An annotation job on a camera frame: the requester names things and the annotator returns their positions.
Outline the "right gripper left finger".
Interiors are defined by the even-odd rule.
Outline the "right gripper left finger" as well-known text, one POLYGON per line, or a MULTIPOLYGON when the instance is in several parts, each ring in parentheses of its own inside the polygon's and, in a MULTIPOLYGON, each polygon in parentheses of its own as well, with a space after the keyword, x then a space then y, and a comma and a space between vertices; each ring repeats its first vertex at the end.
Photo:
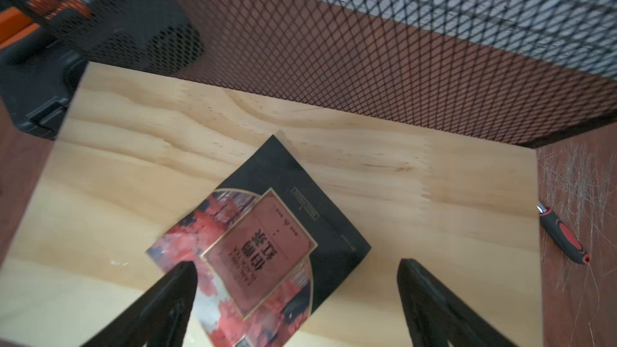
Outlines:
POLYGON ((178 263, 85 345, 183 345, 197 287, 194 262, 178 263))

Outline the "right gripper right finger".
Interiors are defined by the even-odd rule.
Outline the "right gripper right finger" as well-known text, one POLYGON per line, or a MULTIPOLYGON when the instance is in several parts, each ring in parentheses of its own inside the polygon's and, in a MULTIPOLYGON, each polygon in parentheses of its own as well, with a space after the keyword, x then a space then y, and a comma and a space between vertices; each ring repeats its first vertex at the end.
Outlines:
POLYGON ((397 285, 414 346, 514 345, 417 260, 400 260, 397 285))

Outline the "red tea bag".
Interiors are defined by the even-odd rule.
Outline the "red tea bag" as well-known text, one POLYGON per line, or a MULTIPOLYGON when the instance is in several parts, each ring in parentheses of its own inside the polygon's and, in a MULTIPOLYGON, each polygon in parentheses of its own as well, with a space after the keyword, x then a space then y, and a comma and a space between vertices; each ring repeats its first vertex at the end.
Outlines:
POLYGON ((282 346, 371 247, 276 137, 148 256, 194 263, 194 315, 215 346, 282 346))

